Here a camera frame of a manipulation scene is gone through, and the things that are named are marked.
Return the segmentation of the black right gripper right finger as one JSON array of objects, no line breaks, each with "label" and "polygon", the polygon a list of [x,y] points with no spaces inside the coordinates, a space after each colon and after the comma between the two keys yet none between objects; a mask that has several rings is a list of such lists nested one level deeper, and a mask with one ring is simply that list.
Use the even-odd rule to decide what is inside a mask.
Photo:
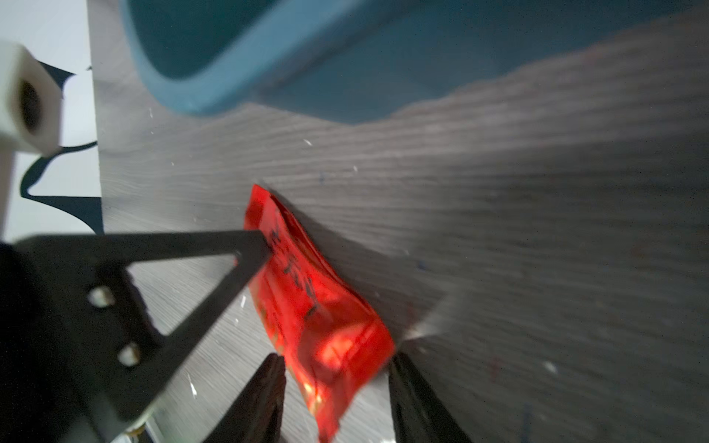
[{"label": "black right gripper right finger", "polygon": [[472,443],[409,356],[395,354],[389,371],[391,416],[397,442]]}]

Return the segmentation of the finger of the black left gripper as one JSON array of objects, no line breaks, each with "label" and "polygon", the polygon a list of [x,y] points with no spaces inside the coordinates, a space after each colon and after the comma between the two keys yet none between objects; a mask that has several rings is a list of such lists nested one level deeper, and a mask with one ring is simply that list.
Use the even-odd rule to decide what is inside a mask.
[{"label": "finger of the black left gripper", "polygon": [[[33,236],[1,247],[1,439],[109,442],[140,422],[271,254],[259,231]],[[231,256],[170,333],[127,271]]]}]

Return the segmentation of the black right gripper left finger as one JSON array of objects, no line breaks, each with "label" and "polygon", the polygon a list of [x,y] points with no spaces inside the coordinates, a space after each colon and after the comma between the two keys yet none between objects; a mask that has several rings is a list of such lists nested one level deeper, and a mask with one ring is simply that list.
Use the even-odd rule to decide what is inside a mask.
[{"label": "black right gripper left finger", "polygon": [[285,362],[269,354],[204,443],[273,443],[281,438]]}]

